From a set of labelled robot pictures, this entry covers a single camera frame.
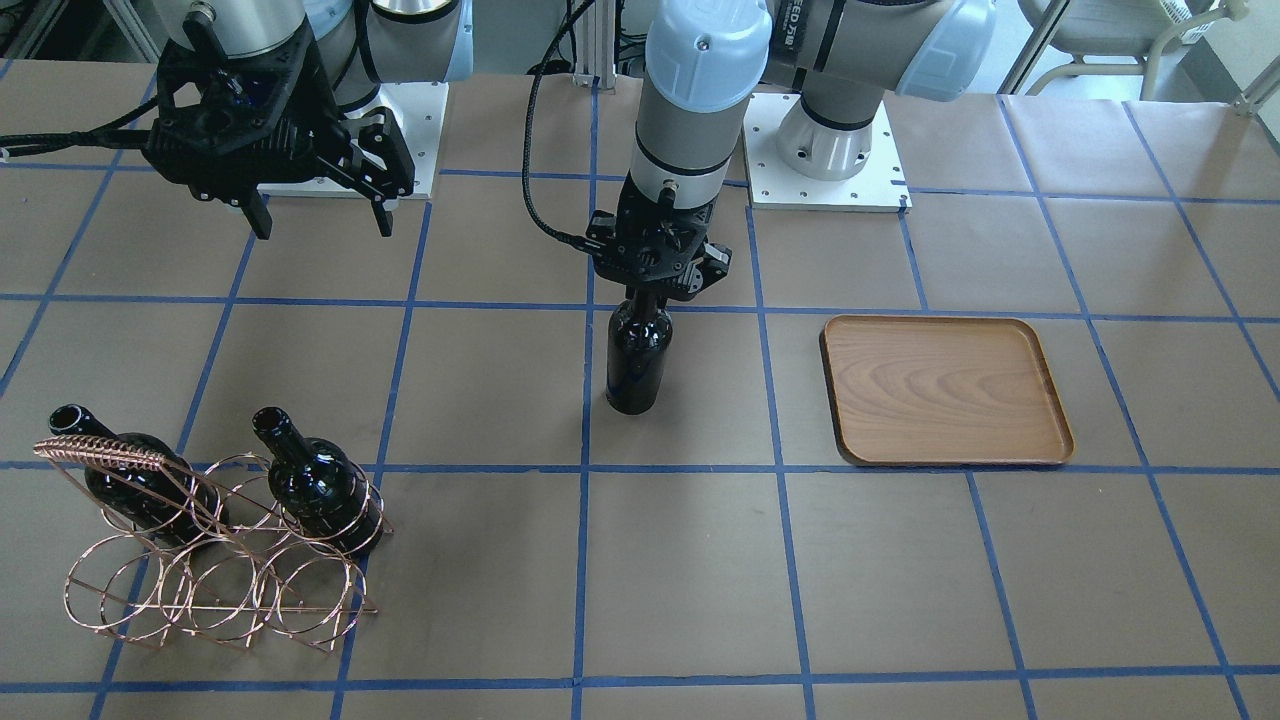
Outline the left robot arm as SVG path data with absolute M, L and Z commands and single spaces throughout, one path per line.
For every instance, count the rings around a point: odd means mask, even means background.
M 782 167 L 842 186 L 870 159 L 884 94 L 955 100 L 996 19 L 992 1 L 660 3 L 618 206 L 586 232 L 595 273 L 626 307 L 692 300 L 730 269 L 708 233 L 759 83 L 797 96 L 772 140 Z

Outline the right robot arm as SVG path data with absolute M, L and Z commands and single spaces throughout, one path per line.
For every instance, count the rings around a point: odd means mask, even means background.
M 470 1 L 160 1 L 169 35 L 142 154 L 198 201 L 243 213 L 265 240 L 264 186 L 328 181 L 366 199 L 383 236 L 426 193 L 411 146 L 425 117 L 394 88 L 474 70 Z

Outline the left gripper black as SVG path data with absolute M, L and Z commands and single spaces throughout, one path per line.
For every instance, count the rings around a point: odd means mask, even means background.
M 594 270 L 663 299 L 692 300 L 730 272 L 731 249 L 708 240 L 716 200 L 677 209 L 625 181 L 617 213 L 593 213 L 586 229 Z

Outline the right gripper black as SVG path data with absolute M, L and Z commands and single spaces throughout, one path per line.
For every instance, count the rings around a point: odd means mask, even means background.
M 394 233 L 413 160 L 378 86 L 357 67 L 355 10 L 161 10 L 157 117 L 143 158 L 201 200 L 239 208 L 259 240 L 261 184 L 325 178 L 371 200 Z

